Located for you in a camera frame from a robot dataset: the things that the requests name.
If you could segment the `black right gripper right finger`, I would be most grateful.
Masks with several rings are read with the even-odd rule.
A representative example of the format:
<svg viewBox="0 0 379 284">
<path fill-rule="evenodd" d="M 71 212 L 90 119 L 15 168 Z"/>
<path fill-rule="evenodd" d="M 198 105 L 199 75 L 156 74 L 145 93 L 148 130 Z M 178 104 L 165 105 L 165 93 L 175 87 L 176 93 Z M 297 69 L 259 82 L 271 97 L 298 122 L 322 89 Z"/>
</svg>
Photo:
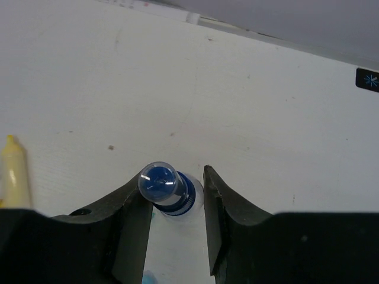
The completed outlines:
<svg viewBox="0 0 379 284">
<path fill-rule="evenodd" d="M 217 283 L 377 283 L 378 214 L 270 214 L 206 166 L 210 274 Z"/>
</svg>

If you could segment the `black table logo label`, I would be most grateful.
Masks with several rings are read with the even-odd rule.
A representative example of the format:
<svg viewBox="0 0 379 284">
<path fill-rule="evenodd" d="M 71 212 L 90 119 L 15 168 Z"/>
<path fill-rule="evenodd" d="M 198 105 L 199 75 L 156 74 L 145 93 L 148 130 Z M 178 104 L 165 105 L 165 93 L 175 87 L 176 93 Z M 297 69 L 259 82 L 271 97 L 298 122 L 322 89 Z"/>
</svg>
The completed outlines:
<svg viewBox="0 0 379 284">
<path fill-rule="evenodd" d="M 379 73 L 363 69 L 356 69 L 355 85 L 358 88 L 379 92 Z"/>
</svg>

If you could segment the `yellow highlighter body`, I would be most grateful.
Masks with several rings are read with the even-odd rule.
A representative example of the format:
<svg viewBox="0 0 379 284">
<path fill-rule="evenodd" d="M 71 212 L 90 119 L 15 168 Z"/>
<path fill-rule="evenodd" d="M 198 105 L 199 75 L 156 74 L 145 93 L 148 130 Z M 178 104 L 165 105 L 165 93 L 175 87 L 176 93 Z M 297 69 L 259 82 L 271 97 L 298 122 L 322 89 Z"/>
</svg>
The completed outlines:
<svg viewBox="0 0 379 284">
<path fill-rule="evenodd" d="M 13 135 L 8 135 L 1 151 L 2 206 L 4 208 L 32 208 L 27 156 L 23 146 Z"/>
</svg>

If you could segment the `blue cap spray bottle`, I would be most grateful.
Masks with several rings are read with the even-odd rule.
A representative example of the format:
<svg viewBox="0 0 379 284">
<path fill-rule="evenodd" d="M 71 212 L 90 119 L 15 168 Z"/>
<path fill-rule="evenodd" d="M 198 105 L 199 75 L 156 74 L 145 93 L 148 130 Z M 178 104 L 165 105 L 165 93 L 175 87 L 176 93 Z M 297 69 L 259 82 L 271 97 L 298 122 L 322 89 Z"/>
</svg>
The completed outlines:
<svg viewBox="0 0 379 284">
<path fill-rule="evenodd" d="M 192 175 L 177 171 L 169 163 L 153 162 L 138 176 L 141 195 L 172 222 L 194 224 L 204 213 L 204 190 Z"/>
</svg>

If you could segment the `light blue highlighter cap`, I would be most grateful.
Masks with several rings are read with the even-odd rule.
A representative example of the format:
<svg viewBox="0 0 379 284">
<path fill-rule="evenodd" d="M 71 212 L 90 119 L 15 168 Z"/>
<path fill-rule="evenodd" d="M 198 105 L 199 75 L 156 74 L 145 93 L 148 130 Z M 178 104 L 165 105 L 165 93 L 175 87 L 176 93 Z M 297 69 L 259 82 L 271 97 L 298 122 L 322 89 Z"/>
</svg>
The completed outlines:
<svg viewBox="0 0 379 284">
<path fill-rule="evenodd" d="M 151 271 L 145 270 L 143 272 L 142 284 L 157 284 L 158 281 Z"/>
</svg>

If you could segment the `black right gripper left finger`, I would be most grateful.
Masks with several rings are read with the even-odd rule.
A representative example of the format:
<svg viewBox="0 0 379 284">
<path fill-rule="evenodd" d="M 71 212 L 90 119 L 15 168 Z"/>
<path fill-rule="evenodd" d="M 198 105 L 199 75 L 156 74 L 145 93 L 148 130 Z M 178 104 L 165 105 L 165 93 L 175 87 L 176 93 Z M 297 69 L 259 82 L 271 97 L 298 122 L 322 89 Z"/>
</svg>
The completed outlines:
<svg viewBox="0 0 379 284">
<path fill-rule="evenodd" d="M 69 215 L 1 210 L 2 283 L 140 283 L 152 204 L 132 178 Z"/>
</svg>

